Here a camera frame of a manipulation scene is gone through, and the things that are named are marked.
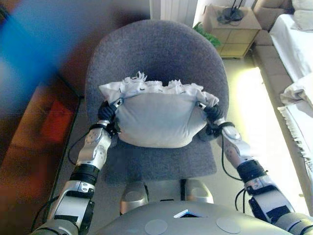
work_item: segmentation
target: chair backrest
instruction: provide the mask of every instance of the chair backrest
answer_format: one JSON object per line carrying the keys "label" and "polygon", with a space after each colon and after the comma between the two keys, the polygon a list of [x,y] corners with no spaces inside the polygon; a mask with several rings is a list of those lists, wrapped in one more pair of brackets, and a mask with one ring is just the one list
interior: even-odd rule
{"label": "chair backrest", "polygon": [[215,48],[193,29],[175,22],[144,20],[122,27],[102,39],[90,61],[86,79],[86,108],[97,121],[103,97],[98,86],[144,72],[147,80],[164,85],[173,79],[196,83],[220,99],[228,110],[228,85]]}

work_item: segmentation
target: green plant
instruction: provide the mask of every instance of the green plant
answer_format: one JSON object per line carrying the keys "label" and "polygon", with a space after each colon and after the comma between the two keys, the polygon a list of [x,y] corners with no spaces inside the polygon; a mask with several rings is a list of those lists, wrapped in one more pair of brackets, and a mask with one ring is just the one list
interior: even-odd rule
{"label": "green plant", "polygon": [[204,31],[202,27],[202,22],[197,23],[193,29],[196,30],[202,36],[204,36],[214,47],[218,47],[221,45],[221,42],[216,37]]}

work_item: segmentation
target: red object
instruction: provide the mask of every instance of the red object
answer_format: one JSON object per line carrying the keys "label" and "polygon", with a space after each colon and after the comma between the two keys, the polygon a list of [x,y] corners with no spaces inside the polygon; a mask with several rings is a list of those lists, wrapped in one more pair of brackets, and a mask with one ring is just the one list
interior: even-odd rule
{"label": "red object", "polygon": [[51,110],[41,128],[42,136],[53,143],[62,143],[71,123],[73,112],[61,102],[54,100]]}

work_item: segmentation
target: fringe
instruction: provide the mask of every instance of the fringe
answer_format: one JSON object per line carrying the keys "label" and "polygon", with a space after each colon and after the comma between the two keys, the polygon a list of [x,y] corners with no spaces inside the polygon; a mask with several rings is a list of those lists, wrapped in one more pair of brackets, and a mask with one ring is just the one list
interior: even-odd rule
{"label": "fringe", "polygon": [[304,158],[304,163],[306,166],[306,171],[311,180],[313,180],[313,156],[311,151],[309,150],[301,131],[298,128],[297,123],[292,118],[291,113],[288,110],[287,106],[284,107],[278,107],[279,112],[286,120],[287,127],[291,133],[291,136],[293,137],[294,141],[296,142],[299,153],[301,154],[301,157]]}

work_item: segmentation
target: white cushion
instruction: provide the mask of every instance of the white cushion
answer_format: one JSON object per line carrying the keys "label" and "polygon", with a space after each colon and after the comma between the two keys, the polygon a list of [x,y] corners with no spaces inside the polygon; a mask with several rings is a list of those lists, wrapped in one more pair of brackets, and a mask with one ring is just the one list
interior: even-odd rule
{"label": "white cushion", "polygon": [[294,21],[298,30],[313,30],[313,11],[297,10],[294,13]]}
{"label": "white cushion", "polygon": [[294,9],[313,11],[313,0],[292,0]]}
{"label": "white cushion", "polygon": [[218,98],[202,92],[203,87],[194,83],[183,85],[174,80],[164,87],[159,81],[145,80],[146,76],[138,72],[137,77],[99,86],[110,104],[124,99],[115,112],[119,138],[141,147],[186,146],[206,125],[206,116],[196,102],[212,107]]}

